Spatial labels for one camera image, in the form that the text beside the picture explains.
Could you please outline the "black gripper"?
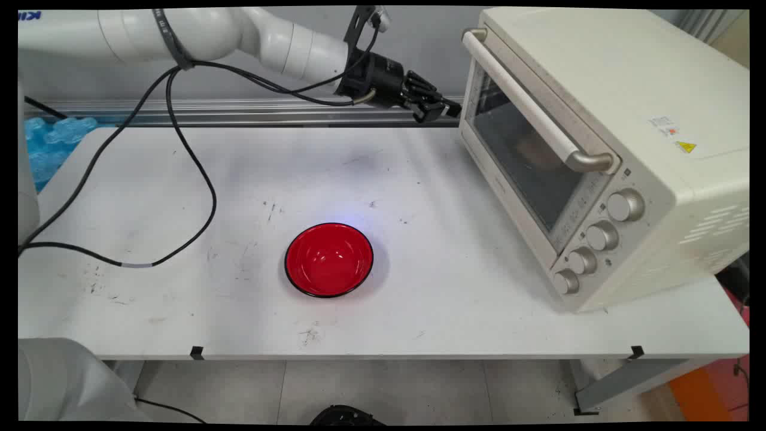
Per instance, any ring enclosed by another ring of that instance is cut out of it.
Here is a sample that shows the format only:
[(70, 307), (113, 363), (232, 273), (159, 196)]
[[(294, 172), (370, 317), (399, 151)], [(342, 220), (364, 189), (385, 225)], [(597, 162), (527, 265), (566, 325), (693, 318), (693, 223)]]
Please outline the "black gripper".
[(402, 93), (409, 79), (409, 109), (416, 122), (427, 123), (442, 116), (460, 116), (459, 103), (443, 96), (437, 87), (414, 71), (405, 71), (401, 63), (369, 53), (356, 65), (361, 57), (361, 53), (352, 53), (348, 57), (347, 66), (352, 66), (352, 70), (340, 79), (336, 95), (357, 100), (374, 89), (375, 95), (367, 104), (378, 108), (407, 109), (408, 99)]

